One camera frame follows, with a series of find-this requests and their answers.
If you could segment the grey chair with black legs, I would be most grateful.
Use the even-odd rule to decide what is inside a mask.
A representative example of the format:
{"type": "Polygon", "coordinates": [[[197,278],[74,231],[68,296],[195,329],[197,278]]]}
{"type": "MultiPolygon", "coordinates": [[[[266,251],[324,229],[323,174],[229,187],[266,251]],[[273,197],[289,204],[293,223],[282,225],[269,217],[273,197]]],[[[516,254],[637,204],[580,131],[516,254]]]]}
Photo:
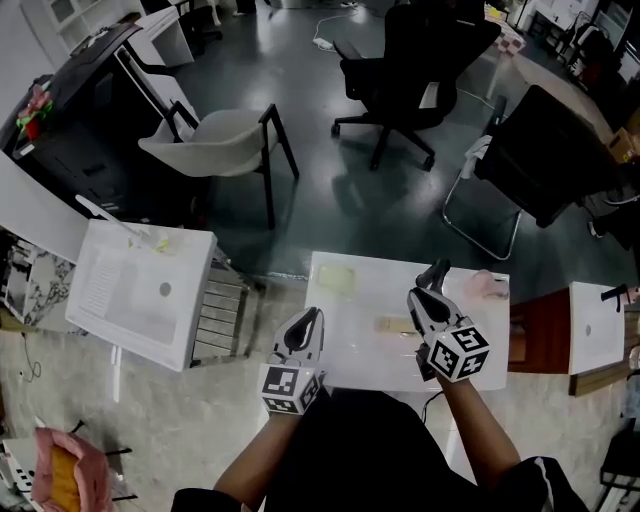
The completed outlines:
{"type": "Polygon", "coordinates": [[[281,145],[295,179],[300,172],[275,104],[264,111],[226,109],[198,121],[179,101],[164,114],[155,133],[139,147],[191,178],[263,177],[267,225],[275,228],[271,152],[281,145]]]}

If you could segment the red flower pot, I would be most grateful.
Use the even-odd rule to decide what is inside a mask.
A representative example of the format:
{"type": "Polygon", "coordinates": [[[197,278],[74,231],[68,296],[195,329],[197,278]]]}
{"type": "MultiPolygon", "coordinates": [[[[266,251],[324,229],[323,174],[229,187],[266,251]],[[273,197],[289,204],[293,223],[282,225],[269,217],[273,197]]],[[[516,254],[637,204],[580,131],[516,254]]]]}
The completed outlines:
{"type": "Polygon", "coordinates": [[[29,141],[36,140],[43,132],[44,120],[52,111],[51,94],[41,85],[36,84],[31,89],[31,97],[26,107],[19,112],[16,125],[29,141]]]}

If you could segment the pink checkered cloth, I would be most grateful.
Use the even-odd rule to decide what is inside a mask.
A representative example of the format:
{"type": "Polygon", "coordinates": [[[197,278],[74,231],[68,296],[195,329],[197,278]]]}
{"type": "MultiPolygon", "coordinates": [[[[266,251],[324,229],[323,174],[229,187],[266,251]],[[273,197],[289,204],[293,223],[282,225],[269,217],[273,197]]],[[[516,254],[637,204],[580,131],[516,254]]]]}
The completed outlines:
{"type": "Polygon", "coordinates": [[[526,46],[524,38],[507,22],[507,14],[497,8],[484,4],[485,20],[500,27],[500,35],[493,43],[501,54],[511,58],[520,53],[526,46]]]}

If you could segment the black desk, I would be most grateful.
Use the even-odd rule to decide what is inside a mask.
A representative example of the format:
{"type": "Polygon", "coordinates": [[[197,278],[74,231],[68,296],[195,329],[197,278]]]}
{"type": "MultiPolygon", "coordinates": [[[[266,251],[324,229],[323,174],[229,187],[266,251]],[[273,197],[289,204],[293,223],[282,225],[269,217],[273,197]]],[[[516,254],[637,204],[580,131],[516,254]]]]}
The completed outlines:
{"type": "Polygon", "coordinates": [[[142,27],[115,25],[34,82],[51,96],[37,137],[18,123],[26,98],[0,127],[0,150],[21,169],[71,207],[81,195],[123,221],[195,218],[195,180],[139,145],[174,105],[192,107],[142,27]]]}

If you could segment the chrome rack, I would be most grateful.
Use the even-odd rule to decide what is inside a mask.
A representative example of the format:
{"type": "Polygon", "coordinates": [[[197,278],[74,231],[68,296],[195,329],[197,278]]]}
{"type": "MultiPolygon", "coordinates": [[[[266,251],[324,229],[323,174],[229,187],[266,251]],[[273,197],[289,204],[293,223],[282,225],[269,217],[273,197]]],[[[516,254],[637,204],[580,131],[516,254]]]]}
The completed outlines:
{"type": "Polygon", "coordinates": [[[205,281],[190,368],[239,355],[246,303],[251,290],[244,276],[214,258],[205,281]]]}

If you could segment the white sink on grey stand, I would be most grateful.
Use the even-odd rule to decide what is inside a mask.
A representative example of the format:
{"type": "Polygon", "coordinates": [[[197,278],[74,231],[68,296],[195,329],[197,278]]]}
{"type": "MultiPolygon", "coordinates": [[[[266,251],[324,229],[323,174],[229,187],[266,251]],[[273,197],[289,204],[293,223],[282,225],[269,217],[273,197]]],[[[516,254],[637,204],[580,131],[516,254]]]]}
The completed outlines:
{"type": "MultiPolygon", "coordinates": [[[[385,392],[435,392],[437,381],[425,382],[416,363],[421,339],[379,333],[379,316],[410,317],[407,293],[415,278],[427,270],[425,263],[314,252],[311,257],[306,306],[320,308],[325,318],[324,347],[319,366],[327,373],[325,383],[338,388],[385,392]],[[341,264],[356,272],[350,297],[343,297],[317,284],[323,264],[341,264]]],[[[510,300],[469,298],[465,282],[474,271],[453,267],[444,280],[443,292],[462,313],[469,316],[488,338],[490,353],[472,382],[480,391],[505,387],[509,352],[510,300]]]]}

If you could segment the person's black clothing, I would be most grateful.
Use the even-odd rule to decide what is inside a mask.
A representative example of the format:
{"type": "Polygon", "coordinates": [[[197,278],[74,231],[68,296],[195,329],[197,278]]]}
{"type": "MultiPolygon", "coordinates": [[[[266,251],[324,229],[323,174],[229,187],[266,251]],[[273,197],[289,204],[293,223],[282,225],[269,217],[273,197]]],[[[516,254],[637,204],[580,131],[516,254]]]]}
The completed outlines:
{"type": "MultiPolygon", "coordinates": [[[[588,512],[559,463],[521,458],[494,488],[454,472],[414,409],[385,393],[321,391],[258,512],[588,512]]],[[[252,512],[183,488],[171,512],[252,512]]]]}

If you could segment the white plastic grid tray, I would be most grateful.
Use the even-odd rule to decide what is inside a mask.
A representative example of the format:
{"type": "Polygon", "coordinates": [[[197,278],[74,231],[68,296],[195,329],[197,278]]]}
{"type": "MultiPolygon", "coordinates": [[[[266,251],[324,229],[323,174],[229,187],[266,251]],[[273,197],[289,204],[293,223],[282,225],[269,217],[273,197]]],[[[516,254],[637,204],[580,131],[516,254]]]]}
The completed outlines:
{"type": "Polygon", "coordinates": [[[341,264],[323,264],[317,273],[317,284],[334,294],[350,297],[355,289],[356,272],[341,264]]]}

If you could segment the white cloth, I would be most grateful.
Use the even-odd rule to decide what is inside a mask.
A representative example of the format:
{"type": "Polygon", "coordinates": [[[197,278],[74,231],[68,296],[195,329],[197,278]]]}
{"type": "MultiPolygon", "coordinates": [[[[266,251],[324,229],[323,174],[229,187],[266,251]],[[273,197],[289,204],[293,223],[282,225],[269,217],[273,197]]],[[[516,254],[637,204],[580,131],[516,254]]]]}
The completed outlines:
{"type": "Polygon", "coordinates": [[[470,179],[474,172],[476,165],[479,161],[482,161],[493,137],[491,135],[483,135],[478,138],[472,146],[465,152],[465,162],[460,171],[460,177],[462,179],[470,179]]]}

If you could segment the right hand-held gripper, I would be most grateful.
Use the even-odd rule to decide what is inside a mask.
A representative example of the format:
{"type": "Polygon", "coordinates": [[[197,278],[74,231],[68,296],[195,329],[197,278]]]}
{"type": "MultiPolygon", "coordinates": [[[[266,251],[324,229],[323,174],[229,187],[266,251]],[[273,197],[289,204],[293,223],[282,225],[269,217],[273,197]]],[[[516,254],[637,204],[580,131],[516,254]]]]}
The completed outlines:
{"type": "Polygon", "coordinates": [[[416,362],[425,382],[440,376],[455,383],[482,371],[490,352],[489,342],[454,302],[436,291],[414,287],[408,292],[407,305],[415,330],[423,339],[416,362]],[[431,321],[447,326],[436,330],[431,328],[431,321]]]}

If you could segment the person's left forearm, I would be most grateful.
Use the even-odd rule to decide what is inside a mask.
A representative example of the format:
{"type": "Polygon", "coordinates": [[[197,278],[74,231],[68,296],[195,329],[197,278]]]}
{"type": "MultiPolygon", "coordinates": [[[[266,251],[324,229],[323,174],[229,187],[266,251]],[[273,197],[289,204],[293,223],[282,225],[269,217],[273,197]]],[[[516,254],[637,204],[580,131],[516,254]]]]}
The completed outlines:
{"type": "Polygon", "coordinates": [[[214,489],[258,512],[301,419],[301,415],[271,415],[214,489]]]}

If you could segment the person's right forearm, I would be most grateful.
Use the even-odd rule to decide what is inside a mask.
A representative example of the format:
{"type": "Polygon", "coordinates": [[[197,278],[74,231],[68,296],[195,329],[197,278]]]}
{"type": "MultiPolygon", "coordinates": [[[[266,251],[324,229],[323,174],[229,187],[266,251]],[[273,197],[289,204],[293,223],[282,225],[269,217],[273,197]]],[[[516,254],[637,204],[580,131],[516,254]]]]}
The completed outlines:
{"type": "Polygon", "coordinates": [[[437,380],[455,420],[477,485],[494,489],[520,455],[469,380],[455,383],[442,376],[437,380]]]}

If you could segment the white desk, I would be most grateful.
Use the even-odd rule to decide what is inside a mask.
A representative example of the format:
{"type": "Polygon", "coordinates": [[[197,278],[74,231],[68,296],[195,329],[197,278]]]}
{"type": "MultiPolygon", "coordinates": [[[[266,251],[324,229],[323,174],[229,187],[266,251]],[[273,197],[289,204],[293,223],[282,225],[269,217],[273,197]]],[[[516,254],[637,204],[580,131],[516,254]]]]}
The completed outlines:
{"type": "Polygon", "coordinates": [[[173,68],[194,62],[179,19],[178,9],[169,5],[135,22],[140,30],[128,42],[145,64],[173,68]]]}

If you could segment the white washboard sink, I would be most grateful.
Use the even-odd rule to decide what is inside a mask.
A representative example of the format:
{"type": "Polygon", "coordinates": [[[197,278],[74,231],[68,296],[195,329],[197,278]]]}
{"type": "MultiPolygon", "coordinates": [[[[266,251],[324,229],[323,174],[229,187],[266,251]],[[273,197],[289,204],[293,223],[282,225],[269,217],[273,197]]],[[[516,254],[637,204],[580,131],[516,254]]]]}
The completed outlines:
{"type": "Polygon", "coordinates": [[[109,343],[181,372],[191,361],[217,238],[210,231],[126,225],[167,238],[169,250],[159,254],[129,249],[126,231],[107,220],[90,220],[65,318],[109,343]]]}

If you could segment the black chair with chrome frame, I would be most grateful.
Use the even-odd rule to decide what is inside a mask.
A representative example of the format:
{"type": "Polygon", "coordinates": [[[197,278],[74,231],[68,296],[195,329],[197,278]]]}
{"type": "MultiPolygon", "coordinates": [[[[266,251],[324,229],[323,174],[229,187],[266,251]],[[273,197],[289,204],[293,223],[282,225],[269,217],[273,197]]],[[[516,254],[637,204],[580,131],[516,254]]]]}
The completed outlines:
{"type": "Polygon", "coordinates": [[[499,255],[464,232],[447,207],[461,181],[460,171],[441,209],[445,225],[498,261],[512,252],[523,213],[549,227],[570,205],[587,196],[622,188],[619,164],[593,128],[538,85],[532,85],[509,116],[499,97],[483,135],[492,142],[471,176],[491,183],[517,207],[505,253],[499,255]]]}

